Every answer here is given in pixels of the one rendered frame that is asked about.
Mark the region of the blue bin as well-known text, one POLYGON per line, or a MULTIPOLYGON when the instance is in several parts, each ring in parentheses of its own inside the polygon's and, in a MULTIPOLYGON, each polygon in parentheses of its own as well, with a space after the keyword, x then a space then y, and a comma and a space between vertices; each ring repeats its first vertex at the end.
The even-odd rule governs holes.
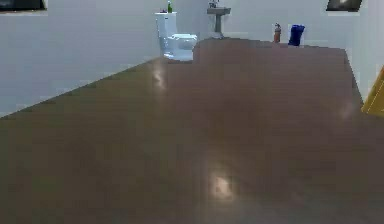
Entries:
POLYGON ((297 25, 297 24, 293 25, 291 27, 290 38, 289 38, 288 44, 292 45, 292 46, 299 46, 300 42, 301 42, 301 37, 304 33, 304 30, 305 30, 304 25, 297 25))

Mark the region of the white toilet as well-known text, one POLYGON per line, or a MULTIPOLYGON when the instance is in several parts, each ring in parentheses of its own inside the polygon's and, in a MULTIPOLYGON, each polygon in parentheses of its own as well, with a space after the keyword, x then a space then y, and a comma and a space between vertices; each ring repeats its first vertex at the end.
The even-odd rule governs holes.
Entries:
POLYGON ((191 61, 198 42, 195 34, 179 33, 177 13, 155 13, 159 44, 163 56, 178 61, 191 61))

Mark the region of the grey pedestal sink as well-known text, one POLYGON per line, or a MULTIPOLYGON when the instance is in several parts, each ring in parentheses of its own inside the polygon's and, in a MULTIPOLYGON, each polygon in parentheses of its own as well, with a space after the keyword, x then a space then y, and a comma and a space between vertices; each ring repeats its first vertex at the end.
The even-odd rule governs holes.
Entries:
POLYGON ((231 13, 231 9, 229 7, 220 6, 219 3, 220 0, 209 0, 207 14, 215 17, 213 37, 216 39, 223 39, 222 16, 229 15, 231 13))

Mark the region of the dark framed picture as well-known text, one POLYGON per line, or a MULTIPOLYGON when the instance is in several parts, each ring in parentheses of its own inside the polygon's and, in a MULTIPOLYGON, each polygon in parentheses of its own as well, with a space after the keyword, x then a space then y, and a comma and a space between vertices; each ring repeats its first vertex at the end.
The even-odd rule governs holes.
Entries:
POLYGON ((329 0, 327 11, 358 12, 362 0, 329 0))
POLYGON ((45 9, 44 0, 0 0, 0 12, 45 9))

